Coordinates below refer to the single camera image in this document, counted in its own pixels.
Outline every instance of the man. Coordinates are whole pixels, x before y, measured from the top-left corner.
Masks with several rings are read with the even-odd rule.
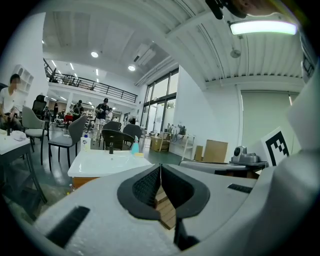
[[[96,108],[95,108],[95,126],[93,130],[93,142],[95,140],[100,139],[100,132],[102,130],[103,125],[105,124],[106,116],[110,110],[109,106],[107,105],[108,103],[108,98],[104,98],[103,103],[100,103]]]
[[[6,130],[9,126],[14,131],[21,130],[21,123],[14,117],[16,90],[20,83],[20,76],[13,74],[9,87],[0,91],[0,129]]]
[[[84,107],[82,106],[82,100],[80,99],[77,104],[73,106],[73,121],[76,121],[79,117],[82,116]]]

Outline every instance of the blue bottle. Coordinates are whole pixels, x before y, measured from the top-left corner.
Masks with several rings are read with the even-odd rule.
[[[139,143],[137,136],[134,136],[134,143],[131,148],[131,154],[134,155],[135,153],[139,153]]]

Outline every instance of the box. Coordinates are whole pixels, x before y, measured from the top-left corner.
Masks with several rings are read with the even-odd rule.
[[[227,148],[227,142],[207,139],[203,161],[209,163],[224,163],[227,154]]]
[[[204,149],[203,146],[196,146],[195,154],[194,154],[194,160],[202,161],[202,151],[203,151],[203,149]]]
[[[153,151],[159,152],[162,138],[150,137],[150,139],[151,139],[151,141],[150,141],[150,149],[152,149]],[[168,151],[169,150],[169,145],[170,145],[170,143],[168,141],[164,141],[163,140],[161,151]]]

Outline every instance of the ceiling light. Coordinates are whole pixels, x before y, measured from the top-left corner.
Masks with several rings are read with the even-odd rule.
[[[257,32],[274,32],[295,35],[297,26],[288,22],[275,20],[253,20],[230,24],[233,35]]]
[[[128,69],[129,69],[130,71],[135,71],[135,70],[136,70],[136,68],[135,68],[134,66],[128,66]]]
[[[96,53],[95,51],[91,52],[91,56],[94,58],[98,58],[98,53]]]

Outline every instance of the railing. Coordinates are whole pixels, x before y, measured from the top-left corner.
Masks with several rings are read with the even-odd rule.
[[[48,75],[50,75],[48,79],[49,82],[87,89],[89,91],[94,91],[97,93],[113,96],[115,98],[123,99],[125,101],[132,102],[132,103],[136,102],[136,99],[138,96],[131,92],[121,90],[101,82],[92,81],[90,79],[86,79],[83,77],[74,77],[73,75],[69,75],[69,74],[55,73],[52,71],[51,68],[45,69],[45,73],[47,78],[48,78]]]

